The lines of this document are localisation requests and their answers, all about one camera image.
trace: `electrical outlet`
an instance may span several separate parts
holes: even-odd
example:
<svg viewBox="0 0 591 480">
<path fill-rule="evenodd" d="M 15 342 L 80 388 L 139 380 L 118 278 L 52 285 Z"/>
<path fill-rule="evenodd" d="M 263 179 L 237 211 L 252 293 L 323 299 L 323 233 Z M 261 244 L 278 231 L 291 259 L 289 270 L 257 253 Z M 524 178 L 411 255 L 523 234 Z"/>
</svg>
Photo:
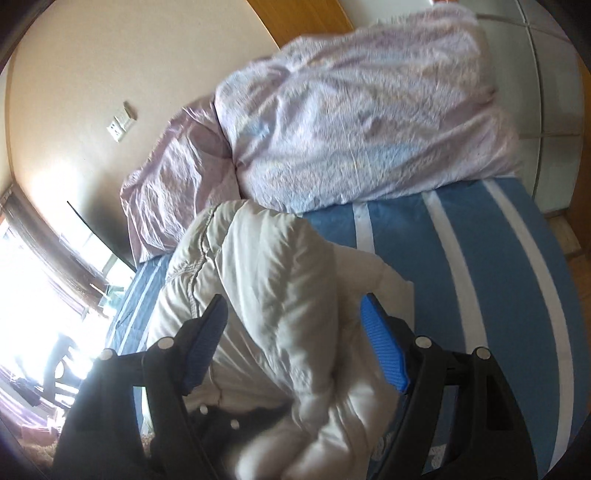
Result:
<svg viewBox="0 0 591 480">
<path fill-rule="evenodd" d="M 121 125 L 119 125 L 119 122 L 115 118 L 112 120 L 111 124 L 107 127 L 107 130 L 109 131 L 109 133 L 113 137 L 113 140 L 115 140 L 117 143 L 119 143 L 125 135 L 125 130 L 123 130 L 121 128 Z"/>
</svg>

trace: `curtain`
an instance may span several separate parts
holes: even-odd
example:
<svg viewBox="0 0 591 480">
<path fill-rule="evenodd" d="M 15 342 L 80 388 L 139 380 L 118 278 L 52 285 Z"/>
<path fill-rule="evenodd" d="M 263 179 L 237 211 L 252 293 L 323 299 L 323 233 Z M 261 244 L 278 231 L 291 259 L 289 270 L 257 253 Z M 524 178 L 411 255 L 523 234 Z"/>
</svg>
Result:
<svg viewBox="0 0 591 480">
<path fill-rule="evenodd" d="M 4 215 L 10 232 L 41 261 L 51 281 L 83 305 L 101 313 L 98 304 L 101 291 L 106 291 L 103 275 L 69 250 L 45 223 L 18 185 L 13 184 L 0 200 L 0 215 Z"/>
</svg>

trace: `striped mattress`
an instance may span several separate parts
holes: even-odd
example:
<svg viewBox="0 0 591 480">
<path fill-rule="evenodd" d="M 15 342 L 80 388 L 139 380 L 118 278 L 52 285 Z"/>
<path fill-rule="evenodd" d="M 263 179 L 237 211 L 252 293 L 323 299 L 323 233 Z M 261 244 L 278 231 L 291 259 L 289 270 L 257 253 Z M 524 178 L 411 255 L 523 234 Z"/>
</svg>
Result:
<svg viewBox="0 0 591 480">
<path fill-rule="evenodd" d="M 521 183 L 460 182 L 303 217 L 326 239 L 374 252 L 414 282 L 417 334 L 448 350 L 491 349 L 524 414 L 540 477 L 545 475 L 587 416 L 589 347 L 562 251 Z M 169 260 L 165 255 L 138 269 L 107 337 L 119 354 L 145 349 Z M 445 450 L 453 401 L 450 387 L 431 468 Z M 391 439 L 391 432 L 382 438 L 375 465 Z"/>
</svg>

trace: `metal rivet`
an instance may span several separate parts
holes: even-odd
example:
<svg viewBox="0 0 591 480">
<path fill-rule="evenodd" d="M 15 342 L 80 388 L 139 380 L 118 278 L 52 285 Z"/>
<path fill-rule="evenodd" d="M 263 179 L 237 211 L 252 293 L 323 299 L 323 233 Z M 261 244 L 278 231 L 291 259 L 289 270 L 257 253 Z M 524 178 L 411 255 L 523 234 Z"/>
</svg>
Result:
<svg viewBox="0 0 591 480">
<path fill-rule="evenodd" d="M 491 357 L 491 351 L 483 346 L 476 349 L 476 354 L 482 360 L 488 360 Z"/>
<path fill-rule="evenodd" d="M 158 348 L 161 350 L 167 350 L 174 345 L 174 338 L 172 337 L 164 337 L 158 340 Z"/>
<path fill-rule="evenodd" d="M 99 360 L 108 360 L 115 352 L 111 348 L 105 348 L 99 355 Z"/>
<path fill-rule="evenodd" d="M 429 337 L 417 337 L 415 338 L 414 343 L 419 348 L 431 348 L 431 345 L 433 344 Z"/>
</svg>

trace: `white stripe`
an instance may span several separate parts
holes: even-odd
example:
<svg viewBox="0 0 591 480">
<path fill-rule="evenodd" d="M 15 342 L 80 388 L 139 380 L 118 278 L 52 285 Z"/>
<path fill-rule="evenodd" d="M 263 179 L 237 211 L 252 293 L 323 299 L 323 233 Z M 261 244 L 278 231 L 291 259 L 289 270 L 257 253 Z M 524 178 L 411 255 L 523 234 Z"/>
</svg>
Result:
<svg viewBox="0 0 591 480">
<path fill-rule="evenodd" d="M 146 328 L 145 328 L 144 332 L 142 333 L 142 339 L 139 341 L 139 345 L 138 345 L 138 349 L 136 350 L 136 353 L 146 350 L 145 346 L 146 346 L 146 343 L 148 343 L 148 332 L 149 331 L 150 331 L 150 320 L 148 319 L 148 323 L 146 324 Z"/>
<path fill-rule="evenodd" d="M 452 224 L 447 217 L 439 196 L 434 191 L 425 192 L 423 193 L 423 201 L 431 216 L 439 240 L 441 240 L 441 246 L 452 271 L 462 329 L 464 330 L 466 352 L 472 353 L 478 346 L 488 346 L 476 289 L 472 283 L 466 258 L 462 253 L 462 247 L 457 241 L 456 233 L 453 231 Z"/>
<path fill-rule="evenodd" d="M 548 265 L 531 236 L 527 225 L 519 215 L 519 212 L 511 201 L 506 197 L 501 188 L 493 180 L 485 180 L 484 185 L 497 205 L 507 218 L 507 221 L 519 239 L 531 268 L 534 270 L 554 333 L 556 343 L 556 355 L 558 357 L 558 388 L 560 392 L 560 406 L 558 408 L 558 429 L 556 442 L 550 468 L 552 468 L 565 453 L 570 438 L 570 430 L 573 422 L 574 408 L 574 370 L 573 355 L 570 350 L 569 329 L 566 325 L 566 318 L 562 309 L 562 303 L 552 280 Z"/>
<path fill-rule="evenodd" d="M 113 338 L 115 337 L 115 333 L 117 331 L 117 323 L 119 322 L 119 319 L 121 318 L 121 314 L 127 308 L 127 305 L 129 304 L 131 297 L 134 295 L 134 290 L 135 290 L 137 284 L 139 283 L 140 279 L 142 278 L 142 275 L 144 274 L 144 271 L 146 269 L 146 265 L 147 265 L 146 263 L 142 264 L 141 268 L 139 269 L 139 272 L 136 272 L 135 278 L 133 281 L 134 285 L 133 285 L 132 291 L 128 292 L 127 298 L 125 299 L 125 303 L 123 304 L 123 306 L 121 307 L 119 312 L 117 312 L 117 315 L 113 319 L 113 330 L 111 331 L 109 341 L 105 344 L 105 346 L 108 348 L 111 348 L 111 344 L 113 343 Z"/>
<path fill-rule="evenodd" d="M 374 230 L 371 226 L 369 208 L 366 202 L 353 204 L 353 218 L 355 219 L 357 250 L 374 254 Z"/>
<path fill-rule="evenodd" d="M 123 336 L 123 340 L 121 341 L 121 345 L 119 345 L 119 349 L 117 350 L 117 355 L 121 355 L 121 352 L 123 352 L 123 348 L 125 346 L 125 342 L 127 341 L 127 337 L 129 336 L 129 333 L 130 333 L 132 327 L 134 326 L 135 319 L 138 316 L 139 311 L 141 310 L 142 302 L 144 301 L 146 294 L 150 290 L 150 287 L 152 286 L 152 282 L 154 281 L 154 277 L 156 276 L 156 273 L 158 273 L 158 270 L 160 269 L 160 265 L 162 264 L 163 261 L 164 261 L 164 257 L 160 257 L 160 260 L 158 260 L 158 265 L 156 265 L 156 268 L 154 269 L 154 271 L 150 275 L 150 279 L 148 280 L 148 283 L 146 284 L 146 288 L 142 292 L 142 296 L 139 298 L 138 304 L 135 306 L 134 314 L 131 317 L 131 320 L 129 321 L 129 325 L 127 326 L 127 330 L 125 331 L 125 335 Z"/>
</svg>

